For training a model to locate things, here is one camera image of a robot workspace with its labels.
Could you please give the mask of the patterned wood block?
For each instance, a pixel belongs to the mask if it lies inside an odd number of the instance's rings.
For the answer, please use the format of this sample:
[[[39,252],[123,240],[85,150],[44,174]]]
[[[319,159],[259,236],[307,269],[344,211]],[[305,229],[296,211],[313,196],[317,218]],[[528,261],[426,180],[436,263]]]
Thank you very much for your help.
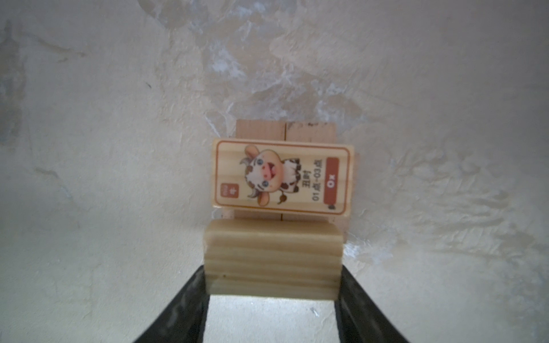
[[[349,145],[216,139],[212,204],[234,210],[347,217],[355,150]]]

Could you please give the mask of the light wood block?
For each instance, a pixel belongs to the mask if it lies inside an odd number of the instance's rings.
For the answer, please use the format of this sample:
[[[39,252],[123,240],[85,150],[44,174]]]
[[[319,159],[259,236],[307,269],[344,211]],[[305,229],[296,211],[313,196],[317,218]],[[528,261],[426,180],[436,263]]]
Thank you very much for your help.
[[[343,233],[327,222],[213,220],[204,231],[209,294],[336,300]]]

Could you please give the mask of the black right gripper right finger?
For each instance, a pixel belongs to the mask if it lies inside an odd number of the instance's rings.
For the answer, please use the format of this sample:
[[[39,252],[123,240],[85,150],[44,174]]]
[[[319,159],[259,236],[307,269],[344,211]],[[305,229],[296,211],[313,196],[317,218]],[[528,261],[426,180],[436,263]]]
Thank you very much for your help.
[[[401,342],[408,340],[382,313],[347,267],[342,268],[335,316],[341,342]]]

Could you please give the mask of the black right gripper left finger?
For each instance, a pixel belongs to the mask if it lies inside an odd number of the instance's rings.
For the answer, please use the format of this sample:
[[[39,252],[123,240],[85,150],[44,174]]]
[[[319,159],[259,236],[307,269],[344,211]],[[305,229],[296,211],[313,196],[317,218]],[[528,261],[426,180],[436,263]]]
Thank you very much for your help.
[[[199,267],[136,343],[202,343],[210,295]]]

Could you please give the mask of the plain wood block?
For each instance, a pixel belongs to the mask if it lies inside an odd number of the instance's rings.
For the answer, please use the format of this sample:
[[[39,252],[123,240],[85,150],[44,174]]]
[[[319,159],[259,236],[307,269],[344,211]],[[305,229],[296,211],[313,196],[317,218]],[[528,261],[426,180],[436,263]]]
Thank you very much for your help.
[[[288,122],[286,125],[286,141],[292,142],[312,142],[312,143],[337,143],[337,126],[334,123],[308,123],[308,122]],[[297,222],[328,222],[336,223],[334,217],[317,216],[310,214],[282,214],[282,221]]]
[[[284,141],[286,139],[286,122],[238,119],[235,137],[239,139]],[[224,208],[222,209],[222,218],[227,220],[252,219],[281,221],[283,215],[273,212],[250,212]]]

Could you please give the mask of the engraved wood block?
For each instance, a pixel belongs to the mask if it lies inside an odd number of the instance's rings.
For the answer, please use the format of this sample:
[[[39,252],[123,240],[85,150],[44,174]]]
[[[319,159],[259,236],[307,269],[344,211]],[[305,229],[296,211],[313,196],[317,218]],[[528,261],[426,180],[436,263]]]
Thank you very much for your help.
[[[350,207],[349,209],[353,209],[353,200],[356,194],[356,185],[357,185],[357,176],[358,176],[358,170],[360,168],[360,154],[358,152],[354,155],[353,160],[353,177],[352,181],[350,183],[351,185],[351,195],[350,195]],[[344,243],[347,242],[348,238],[348,231],[350,228],[350,221],[351,221],[351,213],[347,217],[345,216],[331,216],[328,217],[328,222],[330,224],[334,224],[343,234],[343,241]]]

